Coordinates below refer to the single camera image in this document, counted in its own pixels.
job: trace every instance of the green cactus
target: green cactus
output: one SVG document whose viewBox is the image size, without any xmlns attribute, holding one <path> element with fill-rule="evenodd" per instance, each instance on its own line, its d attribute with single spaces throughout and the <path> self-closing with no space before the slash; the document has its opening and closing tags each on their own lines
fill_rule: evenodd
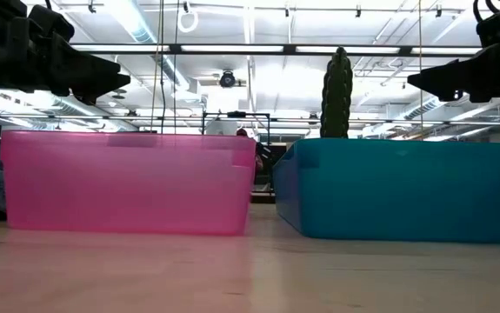
<svg viewBox="0 0 500 313">
<path fill-rule="evenodd" d="M 352 67 L 346 50 L 339 47 L 327 64 L 323 79 L 321 137 L 348 138 L 352 77 Z"/>
</svg>

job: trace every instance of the pink plastic bin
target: pink plastic bin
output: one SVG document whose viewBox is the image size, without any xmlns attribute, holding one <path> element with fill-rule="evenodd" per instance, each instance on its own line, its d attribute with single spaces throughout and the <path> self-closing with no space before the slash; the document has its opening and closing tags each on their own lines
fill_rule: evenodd
<svg viewBox="0 0 500 313">
<path fill-rule="evenodd" d="M 243 137 L 5 131 L 10 227 L 242 235 L 255 170 Z"/>
</svg>

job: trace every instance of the ceiling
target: ceiling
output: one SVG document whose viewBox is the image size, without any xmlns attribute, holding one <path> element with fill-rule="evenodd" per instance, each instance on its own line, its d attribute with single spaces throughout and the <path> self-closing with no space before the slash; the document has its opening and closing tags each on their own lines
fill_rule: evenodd
<svg viewBox="0 0 500 313">
<path fill-rule="evenodd" d="M 110 5 L 118 1 L 129 2 L 96 0 L 95 14 L 89 12 L 88 1 L 85 0 L 56 0 L 52 3 L 53 10 L 63 13 L 76 27 L 72 43 L 136 44 L 126 30 L 127 23 L 135 21 L 128 21 L 127 11 L 117 13 Z M 29 6 L 44 5 L 44 1 L 23 2 Z M 479 46 L 471 4 L 471 0 L 423 0 L 421 4 L 414 0 L 197 0 L 190 1 L 191 11 L 197 14 L 197 26 L 193 31 L 182 32 L 177 31 L 177 1 L 165 0 L 162 42 Z M 137 6 L 150 31 L 158 36 L 159 2 L 139 0 Z M 485 4 L 480 3 L 479 6 L 482 16 L 488 17 L 490 11 Z M 289 9 L 288 17 L 285 16 L 286 8 Z M 361 9 L 360 17 L 356 17 L 358 8 Z M 437 16 L 437 9 L 441 10 L 440 17 Z M 182 17 L 183 26 L 189 27 L 193 20 L 192 15 Z M 162 115 L 163 106 L 172 108 L 172 88 L 164 78 L 164 92 L 161 91 L 160 69 L 156 68 L 153 56 L 100 57 L 120 63 L 123 71 L 132 75 L 132 83 L 124 87 L 127 92 L 122 96 L 125 99 L 116 100 L 111 97 L 114 93 L 110 93 L 98 99 L 98 108 L 119 116 L 129 110 L 150 116 L 151 108 L 155 108 L 155 115 Z M 206 98 L 208 110 L 251 110 L 247 91 L 250 79 L 247 56 L 179 55 L 170 56 L 170 60 L 182 76 L 199 81 L 201 87 L 197 93 Z M 323 75 L 329 60 L 329 57 L 307 56 L 252 57 L 255 76 L 251 82 L 256 92 L 256 112 L 277 117 L 308 117 L 310 112 L 320 112 Z M 420 61 L 418 58 L 351 57 L 350 60 L 355 67 L 350 118 L 377 119 L 396 118 L 404 110 L 419 104 L 420 97 L 429 99 L 430 95 L 420 95 L 420 90 L 408 85 L 406 77 L 417 73 L 420 68 L 445 64 L 452 58 L 432 57 Z M 218 87 L 216 81 L 224 70 L 233 70 L 235 77 L 243 80 L 244 85 L 231 90 Z M 451 120 L 486 104 L 471 104 L 468 101 L 459 105 L 447 103 L 425 113 L 424 119 Z M 199 102 L 177 97 L 175 105 L 179 117 L 201 115 L 202 105 Z M 500 104 L 468 118 L 490 116 L 496 108 L 500 108 Z M 165 115 L 174 116 L 174 113 L 167 110 Z M 129 123 L 137 127 L 149 124 L 146 121 Z M 303 132 L 309 128 L 307 123 L 292 125 L 300 125 Z M 278 129 L 287 127 L 284 124 L 277 126 Z M 363 127 L 367 124 L 356 125 L 358 130 Z"/>
</svg>

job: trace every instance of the plastic bin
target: plastic bin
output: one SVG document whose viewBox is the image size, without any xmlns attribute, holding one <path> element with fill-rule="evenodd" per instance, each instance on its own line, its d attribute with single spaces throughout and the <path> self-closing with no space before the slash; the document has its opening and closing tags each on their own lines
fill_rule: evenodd
<svg viewBox="0 0 500 313">
<path fill-rule="evenodd" d="M 500 243 L 500 143 L 300 140 L 274 181 L 306 236 Z"/>
<path fill-rule="evenodd" d="M 5 131 L 10 227 L 241 235 L 256 142 L 243 137 Z"/>
</svg>

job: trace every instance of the wooden table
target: wooden table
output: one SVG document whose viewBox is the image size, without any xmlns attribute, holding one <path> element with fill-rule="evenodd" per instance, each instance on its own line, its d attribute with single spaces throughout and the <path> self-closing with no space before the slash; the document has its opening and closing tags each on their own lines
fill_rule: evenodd
<svg viewBox="0 0 500 313">
<path fill-rule="evenodd" d="M 0 312 L 500 313 L 500 246 L 316 240 L 271 205 L 249 235 L 9 230 Z"/>
</svg>

